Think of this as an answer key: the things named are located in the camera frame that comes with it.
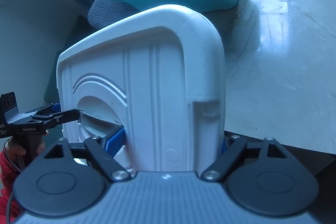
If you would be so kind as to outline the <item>left hand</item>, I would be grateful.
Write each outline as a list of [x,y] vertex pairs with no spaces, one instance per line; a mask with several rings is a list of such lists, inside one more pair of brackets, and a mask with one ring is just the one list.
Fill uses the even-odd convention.
[[[42,139],[37,146],[36,154],[40,154],[45,148],[46,144]],[[18,156],[24,156],[26,154],[26,150],[11,138],[5,143],[4,151],[11,161],[16,161]]]

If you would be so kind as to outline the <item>red sleeve forearm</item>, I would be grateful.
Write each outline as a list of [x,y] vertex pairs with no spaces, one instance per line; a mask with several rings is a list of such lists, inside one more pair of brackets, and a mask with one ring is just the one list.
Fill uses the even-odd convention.
[[13,191],[13,183],[17,178],[19,171],[9,161],[6,152],[1,152],[1,223],[6,223],[6,209],[10,195]]

